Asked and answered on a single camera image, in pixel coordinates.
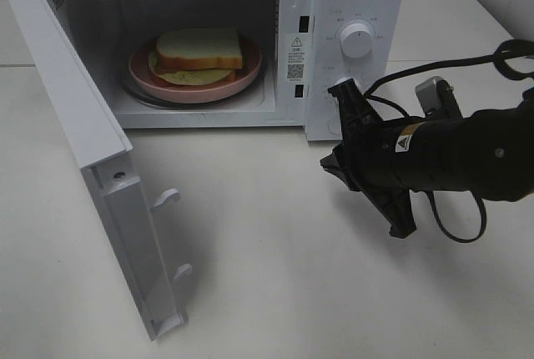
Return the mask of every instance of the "microwave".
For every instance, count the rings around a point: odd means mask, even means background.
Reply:
[[[165,263],[123,129],[302,127],[340,139],[327,88],[385,71],[401,0],[9,0],[151,339],[186,323],[194,263]],[[184,28],[235,28],[261,52],[254,82],[204,104],[147,104],[128,57]]]

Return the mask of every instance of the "pink plate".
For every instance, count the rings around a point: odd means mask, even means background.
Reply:
[[[235,81],[217,81],[201,86],[169,86],[156,85],[149,74],[149,53],[155,45],[155,39],[146,42],[132,53],[128,61],[128,69],[135,83],[147,94],[155,98],[175,103],[208,103],[228,98],[241,92],[258,76],[261,67],[259,48],[246,38],[240,37],[241,53],[244,65],[236,71]]]

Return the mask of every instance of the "table surface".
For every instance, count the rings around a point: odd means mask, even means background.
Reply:
[[[387,71],[506,38],[475,0],[403,0]],[[514,106],[528,85],[490,65],[438,74],[466,115]],[[380,93],[421,114],[428,76]],[[532,197],[488,203],[486,235],[459,245],[413,194],[419,230],[392,239],[319,167],[333,144],[287,128],[128,131],[148,197],[182,192],[155,222],[195,268],[189,324],[150,342],[6,0],[0,102],[2,359],[534,356]],[[468,195],[439,203],[452,230],[476,232]]]

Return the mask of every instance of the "bread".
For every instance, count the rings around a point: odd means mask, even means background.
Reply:
[[[172,73],[158,74],[155,68],[158,65],[156,52],[149,54],[150,78],[158,86],[169,87],[175,85],[208,85],[220,80],[234,81],[236,74],[233,69],[212,68],[195,71],[174,71]]]
[[[163,33],[156,42],[158,73],[207,68],[243,68],[235,28],[186,28]]]

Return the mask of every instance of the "sticker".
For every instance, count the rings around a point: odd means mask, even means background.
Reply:
[[[306,77],[306,62],[310,51],[308,33],[285,35],[286,78],[290,82],[303,82]]]
[[[416,129],[422,126],[423,123],[408,125],[402,130],[399,137],[397,138],[397,143],[395,144],[395,153],[407,152],[410,150],[411,137],[413,136]]]

